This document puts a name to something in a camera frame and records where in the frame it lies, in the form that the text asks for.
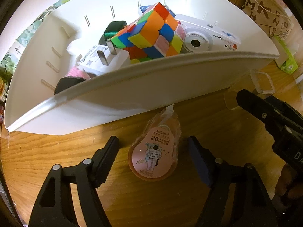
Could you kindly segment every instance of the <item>yellow cube tile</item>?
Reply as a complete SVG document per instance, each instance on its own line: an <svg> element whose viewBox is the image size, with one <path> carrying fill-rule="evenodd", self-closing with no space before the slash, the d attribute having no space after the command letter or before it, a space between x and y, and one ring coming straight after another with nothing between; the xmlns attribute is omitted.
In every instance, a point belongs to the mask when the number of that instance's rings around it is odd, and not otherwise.
<svg viewBox="0 0 303 227"><path fill-rule="evenodd" d="M140 33L129 37L128 40L140 49L149 48L152 46L152 44L148 40L146 40L145 37L142 36Z"/></svg>
<svg viewBox="0 0 303 227"><path fill-rule="evenodd" d="M172 41L169 43L169 45L173 46L175 50L180 53L183 42L177 35L174 35Z"/></svg>
<svg viewBox="0 0 303 227"><path fill-rule="evenodd" d="M138 60L138 59L131 60L131 64L136 64L136 63L140 63L140 60Z"/></svg>

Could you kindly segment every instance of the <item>white instant camera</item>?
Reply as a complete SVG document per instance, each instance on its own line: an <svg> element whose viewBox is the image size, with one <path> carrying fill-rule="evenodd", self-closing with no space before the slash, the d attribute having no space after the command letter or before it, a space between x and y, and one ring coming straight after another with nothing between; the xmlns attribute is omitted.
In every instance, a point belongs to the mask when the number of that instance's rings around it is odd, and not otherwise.
<svg viewBox="0 0 303 227"><path fill-rule="evenodd" d="M177 14L175 19L186 32L183 53L235 51L241 43L237 36L204 20L182 14Z"/></svg>

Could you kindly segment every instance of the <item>astronaut illustration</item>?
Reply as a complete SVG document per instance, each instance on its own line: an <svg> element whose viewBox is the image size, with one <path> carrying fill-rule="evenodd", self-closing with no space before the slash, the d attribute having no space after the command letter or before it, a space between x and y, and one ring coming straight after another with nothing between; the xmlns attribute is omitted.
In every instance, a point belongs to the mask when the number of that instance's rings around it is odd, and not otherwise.
<svg viewBox="0 0 303 227"><path fill-rule="evenodd" d="M147 163L147 171L154 171L156 165L158 165L158 160L161 158L161 148L158 144L153 143L146 143L147 150L146 150L146 157L145 163Z"/></svg>

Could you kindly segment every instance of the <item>transparent plastic cup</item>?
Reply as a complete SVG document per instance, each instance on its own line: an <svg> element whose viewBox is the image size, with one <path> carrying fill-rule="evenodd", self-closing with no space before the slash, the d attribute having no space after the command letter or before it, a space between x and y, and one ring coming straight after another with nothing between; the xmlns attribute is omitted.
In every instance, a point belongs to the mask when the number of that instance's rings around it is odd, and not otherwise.
<svg viewBox="0 0 303 227"><path fill-rule="evenodd" d="M241 109L236 97L242 89L247 89L262 99L275 93L274 84L267 73L250 70L224 93L225 105L229 110Z"/></svg>

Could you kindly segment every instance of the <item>floral wallpaper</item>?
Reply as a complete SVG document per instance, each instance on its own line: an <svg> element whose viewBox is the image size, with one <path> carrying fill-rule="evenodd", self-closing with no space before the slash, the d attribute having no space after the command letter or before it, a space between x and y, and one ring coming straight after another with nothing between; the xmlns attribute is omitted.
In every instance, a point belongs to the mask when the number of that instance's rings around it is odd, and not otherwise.
<svg viewBox="0 0 303 227"><path fill-rule="evenodd" d="M67 3L70 0L60 0L53 4L53 6L49 7L46 11L44 11L43 14L40 15L40 17L34 21L18 38L17 42L20 44L20 47L18 49L14 48L14 45L10 48L9 52L5 55L3 60L0 62L0 77L3 78L6 82L10 83L13 73L16 69L16 66L18 64L18 61L20 57L16 57L15 53L17 52L17 55L19 53L18 50L22 52L24 51L24 48L27 46L28 42L33 37L34 33L37 31L38 27L42 24L44 18L48 16L52 11L54 11L56 8L60 7L64 3Z"/></svg>

